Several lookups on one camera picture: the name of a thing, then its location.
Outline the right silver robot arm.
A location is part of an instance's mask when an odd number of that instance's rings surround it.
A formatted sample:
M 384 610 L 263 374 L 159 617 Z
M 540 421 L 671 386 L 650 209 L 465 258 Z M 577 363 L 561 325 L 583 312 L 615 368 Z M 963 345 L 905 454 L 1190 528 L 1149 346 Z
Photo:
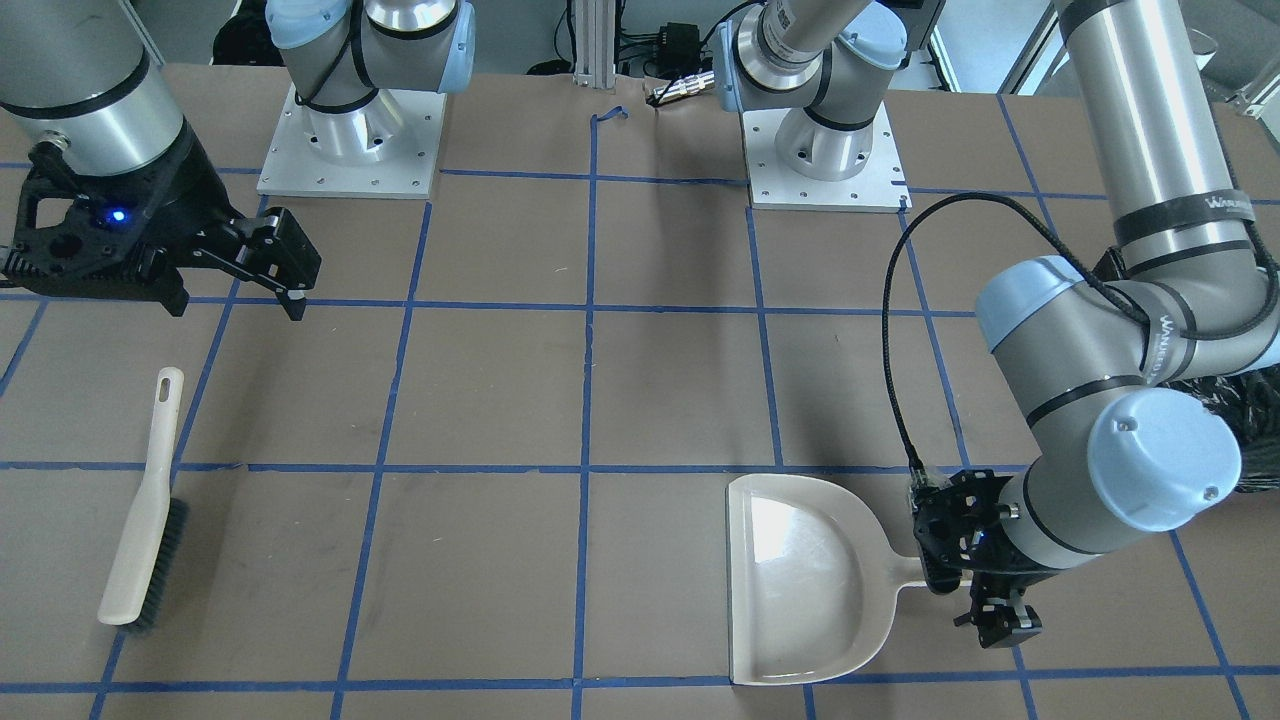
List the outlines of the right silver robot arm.
M 292 91 L 260 190 L 428 197 L 445 96 L 474 72 L 474 5 L 270 1 L 265 18 Z M 122 3 L 5 1 L 3 110 L 32 141 L 4 284 L 180 316 L 182 270 L 206 268 L 303 316 L 319 251 L 289 210 L 233 206 Z

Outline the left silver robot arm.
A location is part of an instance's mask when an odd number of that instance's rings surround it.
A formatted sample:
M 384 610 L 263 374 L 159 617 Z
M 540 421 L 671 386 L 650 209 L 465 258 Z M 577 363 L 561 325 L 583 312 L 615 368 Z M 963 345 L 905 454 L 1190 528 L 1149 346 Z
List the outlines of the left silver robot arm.
M 1056 1 L 1114 215 L 1120 277 L 1105 281 L 1018 201 L 955 193 L 919 211 L 888 260 L 892 296 L 913 233 L 942 209 L 993 202 L 1052 247 L 991 279 L 975 301 L 988 350 L 1039 457 L 1020 475 L 928 475 L 893 386 L 927 587 L 972 574 L 956 619 L 983 647 L 1041 630 L 1030 585 L 1178 529 L 1233 491 L 1242 451 L 1226 421 L 1171 383 L 1277 363 L 1277 264 L 1222 147 L 1175 1 Z

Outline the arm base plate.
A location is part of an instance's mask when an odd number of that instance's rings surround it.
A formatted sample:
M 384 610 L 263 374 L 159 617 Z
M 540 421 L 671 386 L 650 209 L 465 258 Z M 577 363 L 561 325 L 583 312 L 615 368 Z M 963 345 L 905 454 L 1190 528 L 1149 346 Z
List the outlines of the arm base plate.
M 448 95 L 383 90 L 364 108 L 326 114 L 288 92 L 257 191 L 326 199 L 429 199 Z
M 897 213 L 913 206 L 887 108 L 855 131 L 803 109 L 741 114 L 751 205 L 787 211 Z

